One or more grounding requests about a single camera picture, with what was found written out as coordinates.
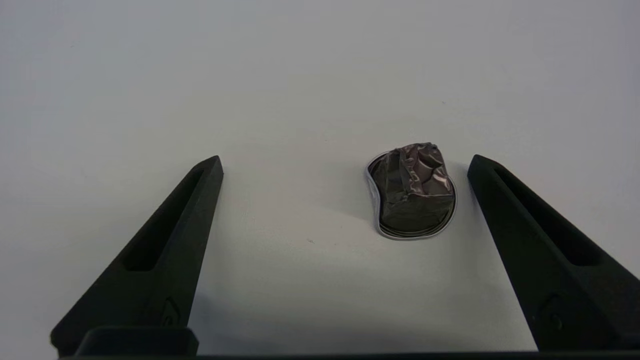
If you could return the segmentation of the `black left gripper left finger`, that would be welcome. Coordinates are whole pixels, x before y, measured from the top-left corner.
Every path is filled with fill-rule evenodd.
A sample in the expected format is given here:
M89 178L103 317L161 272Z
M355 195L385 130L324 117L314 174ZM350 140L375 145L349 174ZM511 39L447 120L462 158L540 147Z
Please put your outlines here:
M196 164L50 334L60 357L194 357L188 328L224 171Z

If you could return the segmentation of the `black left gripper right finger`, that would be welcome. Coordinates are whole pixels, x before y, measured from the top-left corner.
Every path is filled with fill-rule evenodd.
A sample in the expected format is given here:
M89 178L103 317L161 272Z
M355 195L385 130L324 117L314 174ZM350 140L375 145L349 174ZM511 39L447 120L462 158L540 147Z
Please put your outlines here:
M467 178L537 349L637 351L638 278L502 164Z

